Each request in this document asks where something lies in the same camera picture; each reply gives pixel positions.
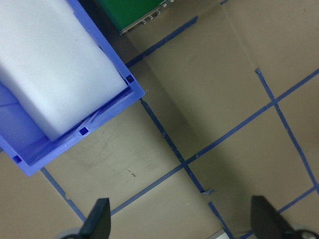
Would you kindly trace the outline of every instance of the green object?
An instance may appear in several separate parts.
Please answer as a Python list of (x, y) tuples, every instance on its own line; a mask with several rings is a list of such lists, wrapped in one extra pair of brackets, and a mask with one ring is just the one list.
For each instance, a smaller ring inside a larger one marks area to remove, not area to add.
[(101, 7), (122, 34), (146, 14), (158, 7), (163, 0), (98, 0)]

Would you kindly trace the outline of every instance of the plastic bin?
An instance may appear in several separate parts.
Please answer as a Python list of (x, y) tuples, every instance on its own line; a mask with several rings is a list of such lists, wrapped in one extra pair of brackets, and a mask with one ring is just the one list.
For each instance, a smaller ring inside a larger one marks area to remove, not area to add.
[(144, 91), (134, 76), (81, 4), (77, 0), (68, 0), (68, 2), (83, 27), (111, 59), (126, 82), (127, 88), (92, 112), (59, 139), (51, 142), (21, 107), (14, 95), (0, 83), (0, 147), (28, 176), (37, 172), (144, 95)]

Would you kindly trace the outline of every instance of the blue tape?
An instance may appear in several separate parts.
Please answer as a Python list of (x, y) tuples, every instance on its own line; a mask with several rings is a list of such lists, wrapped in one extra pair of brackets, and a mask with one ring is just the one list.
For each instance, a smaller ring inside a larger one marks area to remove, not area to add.
[(123, 208), (125, 208), (126, 206), (128, 206), (129, 204), (131, 204), (132, 202), (134, 202), (136, 199), (140, 198), (141, 196), (143, 196), (145, 193), (147, 193), (148, 191), (150, 191), (151, 189), (153, 189), (154, 187), (156, 187), (158, 184), (160, 184), (161, 182), (165, 181), (166, 179), (168, 179), (170, 176), (174, 175), (175, 173), (177, 173), (179, 170), (181, 170), (183, 168), (182, 165), (177, 166), (176, 168), (172, 169), (170, 172), (168, 172), (167, 174), (165, 174), (164, 176), (162, 176), (160, 179), (156, 180), (154, 183), (150, 184), (149, 186), (147, 186), (146, 188), (144, 188), (143, 190), (141, 190), (139, 193), (135, 194), (134, 196), (132, 196), (130, 199), (128, 199), (127, 201), (125, 201), (124, 203), (120, 204), (118, 207), (116, 207), (115, 209), (113, 209), (111, 211), (111, 215), (114, 215), (115, 213), (118, 213), (120, 210), (122, 210)]
[(148, 115), (150, 116), (150, 118), (152, 119), (154, 124), (156, 125), (156, 127), (159, 129), (160, 133), (162, 134), (162, 136), (164, 137), (164, 139), (166, 140), (166, 142), (168, 143), (168, 145), (170, 146), (172, 151), (174, 152), (176, 158), (180, 161), (181, 165), (184, 167), (185, 171), (187, 172), (187, 174), (189, 175), (189, 177), (191, 178), (191, 180), (193, 181), (193, 183), (195, 184), (195, 186), (199, 190), (199, 192), (200, 193), (204, 192), (205, 190), (203, 189), (202, 185), (200, 184), (200, 182), (198, 181), (196, 176), (193, 174), (193, 172), (190, 169), (190, 167), (188, 166), (188, 164), (186, 164), (183, 156), (181, 155), (181, 153), (177, 149), (176, 145), (174, 144), (174, 142), (172, 141), (172, 139), (170, 138), (170, 136), (168, 135), (168, 133), (164, 129), (163, 125), (160, 123), (159, 119), (156, 117), (156, 115), (152, 111), (151, 107), (143, 99), (140, 99), (140, 101), (141, 101), (142, 106), (144, 107), (144, 109), (146, 110), (146, 112), (148, 113)]
[(66, 198), (65, 191), (57, 183), (57, 181), (55, 181), (53, 176), (45, 168), (41, 168), (41, 172), (47, 178), (47, 180), (49, 180), (52, 186), (58, 191), (58, 193), (62, 196), (62, 198), (67, 202), (67, 204), (72, 208), (72, 210), (76, 213), (76, 215), (78, 215), (78, 217), (82, 220), (82, 222), (85, 222), (86, 218), (81, 212), (81, 210), (74, 204), (72, 200)]
[(239, 237), (238, 239), (246, 239), (246, 238), (250, 237), (252, 234), (254, 234), (254, 233), (253, 233), (252, 231), (250, 231), (250, 232), (248, 232), (247, 234), (245, 234), (245, 235)]
[(180, 26), (178, 29), (173, 31), (171, 34), (169, 34), (168, 36), (164, 37), (162, 40), (160, 40), (159, 42), (155, 43), (153, 46), (148, 48), (146, 51), (142, 52), (140, 55), (138, 55), (137, 57), (135, 57), (132, 60), (130, 60), (128, 63), (126, 63), (126, 67), (130, 68), (130, 67), (134, 66), (136, 63), (141, 61), (144, 57), (150, 55), (151, 53), (156, 51), (158, 48), (160, 48), (161, 46), (163, 46), (164, 44), (168, 43), (170, 40), (172, 40), (173, 38), (175, 38), (176, 36), (181, 34), (187, 28), (189, 28), (190, 26), (194, 25), (197, 22), (197, 20), (198, 20), (198, 16), (193, 17), (191, 20), (189, 20), (184, 25)]
[(215, 189), (210, 189), (210, 190), (207, 190), (205, 192), (202, 192), (203, 195), (210, 195), (212, 194), (213, 192), (215, 192)]
[(302, 161), (303, 161), (303, 163), (304, 163), (304, 166), (305, 166), (305, 168), (306, 168), (306, 171), (308, 172), (308, 175), (310, 176), (310, 179), (311, 179), (313, 185), (316, 186), (316, 185), (317, 185), (317, 181), (316, 181), (315, 176), (314, 176), (314, 174), (313, 174), (313, 172), (312, 172), (312, 170), (311, 170), (311, 168), (310, 168), (310, 166), (309, 166), (309, 163), (308, 163), (308, 161), (307, 161), (307, 158), (306, 158), (306, 156), (305, 156), (305, 154), (304, 154), (304, 152), (303, 152), (301, 146), (299, 145), (299, 143), (298, 143), (296, 137), (294, 136), (294, 134), (293, 134), (291, 128), (289, 127), (288, 122), (287, 122), (287, 120), (286, 120), (284, 114), (283, 114), (282, 111), (280, 110), (279, 105), (278, 105), (277, 101), (275, 100), (274, 94), (272, 93), (272, 91), (271, 91), (270, 88), (268, 87), (268, 85), (267, 85), (267, 83), (266, 83), (266, 81), (265, 81), (265, 78), (264, 78), (264, 76), (263, 76), (263, 74), (262, 74), (262, 72), (261, 72), (261, 70), (260, 70), (259, 68), (256, 69), (256, 73), (257, 73), (257, 75), (258, 75), (258, 77), (259, 77), (259, 79), (260, 79), (262, 85), (264, 86), (264, 88), (265, 88), (265, 90), (266, 90), (266, 92), (267, 92), (269, 98), (270, 98), (271, 101), (273, 102), (273, 104), (274, 104), (274, 106), (275, 106), (275, 109), (276, 109), (276, 111), (277, 111), (277, 114), (279, 115), (280, 120), (282, 121), (282, 123), (283, 123), (285, 129), (287, 130), (290, 139), (292, 140), (292, 142), (293, 142), (295, 148), (297, 149), (297, 151), (298, 151), (298, 153), (299, 153), (299, 155), (300, 155), (300, 157), (301, 157), (301, 159), (302, 159)]
[(287, 90), (286, 92), (282, 93), (278, 98), (277, 98), (277, 102), (281, 101), (283, 98), (285, 98), (287, 95), (291, 94), (292, 92), (294, 92), (296, 89), (298, 89), (299, 87), (303, 86), (305, 83), (307, 83), (308, 81), (310, 81), (313, 77), (315, 77), (316, 75), (319, 74), (319, 68), (316, 69), (314, 72), (312, 72), (310, 75), (308, 75), (306, 78), (304, 78), (302, 81), (298, 82), (297, 84), (295, 84), (294, 86), (292, 86), (289, 90)]
[(223, 220), (222, 216), (219, 214), (218, 210), (216, 209), (216, 207), (214, 206), (214, 204), (212, 202), (208, 203), (210, 209), (212, 210), (212, 212), (215, 214), (215, 216), (219, 219), (219, 221), (222, 223), (224, 230), (226, 232), (226, 234), (228, 235), (228, 237), (230, 239), (234, 239), (232, 233), (230, 232), (229, 228), (227, 227), (225, 221)]
[(283, 206), (282, 208), (280, 208), (278, 210), (279, 213), (283, 213), (285, 210), (287, 210), (288, 208), (292, 207), (294, 204), (296, 204), (297, 202), (299, 202), (300, 200), (302, 200), (303, 198), (305, 198), (306, 196), (308, 196), (310, 193), (312, 193), (314, 190), (318, 189), (318, 185), (316, 185), (315, 187), (310, 188), (308, 191), (304, 192), (303, 194), (301, 194), (300, 196), (298, 196), (296, 199), (294, 199), (293, 201), (291, 201), (290, 203), (288, 203), (287, 205)]
[(222, 1), (220, 4), (223, 5), (223, 4), (227, 3), (228, 1), (229, 1), (229, 0), (224, 0), (224, 1)]
[(190, 157), (186, 163), (190, 164), (193, 161), (195, 161), (196, 159), (198, 159), (199, 157), (201, 157), (202, 155), (204, 155), (205, 153), (207, 153), (208, 151), (212, 150), (214, 147), (216, 147), (217, 145), (219, 145), (220, 143), (222, 143), (223, 141), (225, 141), (227, 138), (229, 138), (230, 136), (232, 136), (234, 133), (236, 133), (237, 131), (239, 131), (242, 127), (244, 127), (245, 125), (247, 125), (248, 123), (250, 123), (252, 120), (254, 120), (256, 117), (258, 117), (259, 115), (261, 115), (263, 112), (265, 112), (266, 110), (268, 110), (270, 107), (273, 106), (273, 103), (268, 103), (267, 105), (265, 105), (264, 107), (262, 107), (261, 109), (259, 109), (258, 111), (256, 111), (254, 114), (252, 114), (251, 116), (249, 116), (247, 119), (245, 119), (244, 121), (242, 121), (239, 125), (237, 125), (236, 127), (234, 127), (233, 129), (231, 129), (230, 131), (228, 131), (227, 133), (225, 133), (223, 136), (221, 136), (219, 139), (217, 139), (216, 141), (214, 141), (213, 143), (211, 143), (209, 146), (203, 148), (201, 151), (199, 151), (198, 153), (196, 153), (195, 155), (193, 155), (192, 157)]

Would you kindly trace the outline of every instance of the white foam block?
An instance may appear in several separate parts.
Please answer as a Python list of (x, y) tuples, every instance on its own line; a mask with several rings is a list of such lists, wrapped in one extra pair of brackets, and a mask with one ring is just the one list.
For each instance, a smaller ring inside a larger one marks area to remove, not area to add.
[(0, 0), (0, 80), (52, 141), (127, 87), (64, 0)]

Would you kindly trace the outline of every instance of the floor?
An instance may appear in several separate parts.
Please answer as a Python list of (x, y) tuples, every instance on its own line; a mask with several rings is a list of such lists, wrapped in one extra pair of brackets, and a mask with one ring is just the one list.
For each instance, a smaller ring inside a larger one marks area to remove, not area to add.
[(1, 153), (2, 238), (54, 238), (99, 197), (112, 239), (253, 238), (252, 195), (318, 232), (316, 3), (175, 0), (110, 37), (145, 97), (30, 178)]

